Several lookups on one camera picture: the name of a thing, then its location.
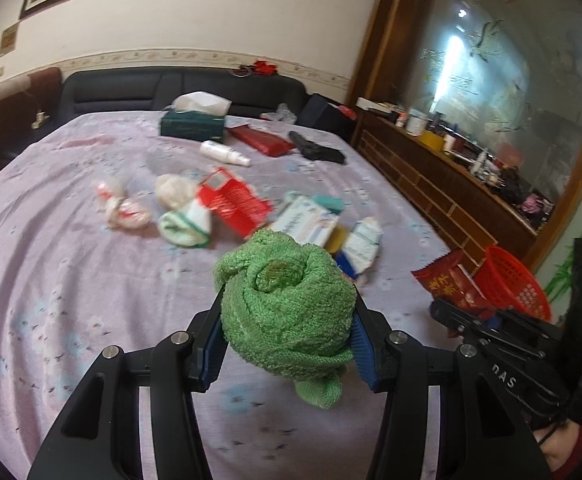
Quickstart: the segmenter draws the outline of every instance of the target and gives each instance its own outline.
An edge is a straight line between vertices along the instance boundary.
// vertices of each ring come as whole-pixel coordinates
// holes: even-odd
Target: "white plastic bag on bed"
[[[167,211],[177,211],[196,198],[199,184],[176,174],[160,175],[155,180],[155,195]]]
[[[92,186],[94,186],[95,190],[98,211],[105,210],[107,202],[111,198],[124,198],[127,196],[127,190],[117,178],[106,177],[101,180],[95,180]]]
[[[151,209],[138,198],[110,198],[107,200],[105,216],[111,228],[142,229],[153,220]]]
[[[285,103],[280,104],[277,107],[276,112],[260,114],[260,119],[283,124],[295,124],[297,121],[297,117],[291,110],[289,110],[289,107]]]

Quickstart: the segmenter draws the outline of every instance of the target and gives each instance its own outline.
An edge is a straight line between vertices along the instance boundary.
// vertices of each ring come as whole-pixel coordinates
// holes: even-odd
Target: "red plastic basket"
[[[551,321],[551,307],[542,287],[513,254],[488,247],[474,280],[484,297],[498,308],[514,307],[530,316]]]

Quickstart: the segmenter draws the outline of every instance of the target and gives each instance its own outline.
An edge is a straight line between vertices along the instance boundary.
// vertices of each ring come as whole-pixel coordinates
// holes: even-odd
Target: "tissue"
[[[192,92],[178,97],[173,102],[176,112],[202,112],[204,114],[223,117],[229,111],[231,101],[208,92]]]

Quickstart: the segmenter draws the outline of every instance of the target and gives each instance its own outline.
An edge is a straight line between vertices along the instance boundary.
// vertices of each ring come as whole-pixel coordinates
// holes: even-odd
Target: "dark box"
[[[160,121],[160,135],[204,142],[225,142],[225,118],[202,112],[169,110]]]
[[[338,110],[338,105],[340,103],[333,99],[320,94],[313,94],[305,108],[300,112],[295,124],[331,132],[345,142],[351,143],[356,121],[349,119]]]

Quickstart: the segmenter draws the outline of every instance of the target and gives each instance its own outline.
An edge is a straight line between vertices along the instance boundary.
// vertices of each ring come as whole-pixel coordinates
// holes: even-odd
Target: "red box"
[[[252,148],[268,156],[280,156],[295,148],[293,142],[284,140],[274,134],[252,130],[248,126],[236,126],[227,128],[236,139],[246,142]]]
[[[204,179],[197,196],[205,207],[244,238],[264,225],[273,211],[269,202],[256,197],[242,180],[225,168]]]

